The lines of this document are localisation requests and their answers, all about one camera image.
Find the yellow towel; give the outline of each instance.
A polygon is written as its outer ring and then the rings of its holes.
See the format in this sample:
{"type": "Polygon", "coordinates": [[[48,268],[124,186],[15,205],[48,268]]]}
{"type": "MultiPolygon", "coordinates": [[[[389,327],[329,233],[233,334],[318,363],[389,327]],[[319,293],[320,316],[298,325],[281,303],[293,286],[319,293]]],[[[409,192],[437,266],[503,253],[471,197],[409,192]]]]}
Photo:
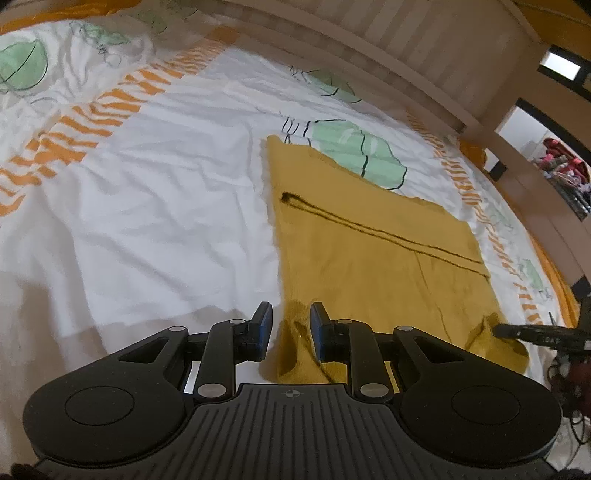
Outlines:
{"type": "Polygon", "coordinates": [[[383,190],[311,147],[267,140],[285,312],[277,353],[280,382],[346,379],[319,364],[309,308],[391,333],[413,325],[515,371],[517,341],[495,339],[504,318],[469,226],[442,207],[383,190]]]}

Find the window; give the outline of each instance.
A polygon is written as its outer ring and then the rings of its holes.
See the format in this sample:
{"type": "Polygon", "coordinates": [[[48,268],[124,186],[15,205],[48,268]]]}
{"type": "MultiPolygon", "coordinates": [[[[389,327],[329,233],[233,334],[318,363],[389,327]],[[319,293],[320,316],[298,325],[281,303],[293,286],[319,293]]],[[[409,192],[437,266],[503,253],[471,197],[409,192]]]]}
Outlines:
{"type": "Polygon", "coordinates": [[[591,61],[552,45],[540,63],[538,72],[591,102],[591,61]]]}
{"type": "Polygon", "coordinates": [[[542,65],[550,70],[554,70],[556,73],[560,73],[569,80],[574,80],[581,69],[580,65],[552,52],[546,54],[546,57],[542,60],[542,65]]]}

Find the wall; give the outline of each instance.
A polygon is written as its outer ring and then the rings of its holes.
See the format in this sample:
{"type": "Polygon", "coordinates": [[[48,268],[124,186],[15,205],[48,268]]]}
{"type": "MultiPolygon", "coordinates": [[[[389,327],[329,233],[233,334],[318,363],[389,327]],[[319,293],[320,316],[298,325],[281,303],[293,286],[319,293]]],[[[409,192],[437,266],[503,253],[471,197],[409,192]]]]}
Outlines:
{"type": "Polygon", "coordinates": [[[507,166],[499,185],[572,285],[583,275],[591,278],[591,218],[579,221],[540,172],[495,132],[517,99],[523,98],[591,148],[591,102],[537,72],[546,51],[547,45],[535,45],[521,57],[481,116],[483,130],[473,140],[489,148],[507,166]]]}
{"type": "MultiPolygon", "coordinates": [[[[333,57],[318,66],[344,61],[457,131],[465,125],[478,129],[476,117],[530,49],[530,34],[537,38],[510,0],[202,0],[199,5],[295,55],[313,47],[333,57]]],[[[351,79],[350,69],[347,74],[351,79]]]]}
{"type": "Polygon", "coordinates": [[[529,159],[535,148],[545,138],[548,129],[521,108],[515,108],[505,121],[499,135],[519,153],[529,159]]]}
{"type": "Polygon", "coordinates": [[[537,71],[546,51],[547,45],[540,44],[521,57],[512,75],[481,116],[481,123],[486,129],[494,130],[517,99],[523,98],[591,150],[591,102],[537,71]]]}

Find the metal screw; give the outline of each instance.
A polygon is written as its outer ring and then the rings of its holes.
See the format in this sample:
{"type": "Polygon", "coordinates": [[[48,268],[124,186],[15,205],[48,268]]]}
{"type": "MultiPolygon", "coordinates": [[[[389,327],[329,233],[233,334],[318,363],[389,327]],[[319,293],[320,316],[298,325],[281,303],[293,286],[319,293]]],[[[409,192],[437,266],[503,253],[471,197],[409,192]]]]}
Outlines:
{"type": "Polygon", "coordinates": [[[389,389],[381,383],[366,383],[359,389],[362,395],[369,398],[379,398],[388,395],[389,389]]]}
{"type": "Polygon", "coordinates": [[[226,393],[226,387],[219,383],[206,383],[197,389],[197,393],[205,398],[218,398],[226,393]]]}

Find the green leaf print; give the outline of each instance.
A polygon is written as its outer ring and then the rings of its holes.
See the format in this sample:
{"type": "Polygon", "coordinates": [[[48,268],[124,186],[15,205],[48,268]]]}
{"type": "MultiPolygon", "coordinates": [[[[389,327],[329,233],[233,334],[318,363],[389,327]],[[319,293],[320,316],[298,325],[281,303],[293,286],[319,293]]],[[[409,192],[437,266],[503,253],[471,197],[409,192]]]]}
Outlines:
{"type": "Polygon", "coordinates": [[[364,132],[348,120],[310,124],[311,138],[319,150],[342,167],[387,190],[399,189],[407,168],[392,155],[383,138],[364,132]]]}
{"type": "Polygon", "coordinates": [[[159,34],[166,30],[167,25],[164,20],[162,20],[162,17],[151,10],[140,10],[134,15],[134,17],[148,25],[152,33],[159,34]]]}
{"type": "Polygon", "coordinates": [[[544,290],[544,283],[540,274],[535,269],[534,264],[531,260],[525,259],[519,262],[519,270],[523,273],[530,281],[531,287],[536,291],[544,290]]]}
{"type": "Polygon", "coordinates": [[[357,103],[361,99],[355,96],[347,81],[327,70],[311,70],[307,73],[308,80],[326,92],[323,96],[334,96],[347,103],[357,103]]]}
{"type": "Polygon", "coordinates": [[[118,32],[111,32],[105,27],[95,25],[88,22],[79,22],[81,32],[86,35],[86,38],[92,40],[97,48],[104,48],[111,45],[121,45],[129,43],[129,39],[118,32]]]}
{"type": "Polygon", "coordinates": [[[501,224],[508,230],[513,231],[513,224],[511,221],[493,204],[486,205],[485,210],[495,226],[501,224]]]}
{"type": "Polygon", "coordinates": [[[47,52],[39,40],[13,43],[0,51],[0,89],[27,90],[47,72],[47,52]]]}
{"type": "Polygon", "coordinates": [[[183,17],[184,20],[187,20],[187,17],[193,15],[197,11],[197,8],[186,4],[188,4],[188,2],[183,0],[170,0],[170,2],[167,3],[166,8],[183,17]]]}

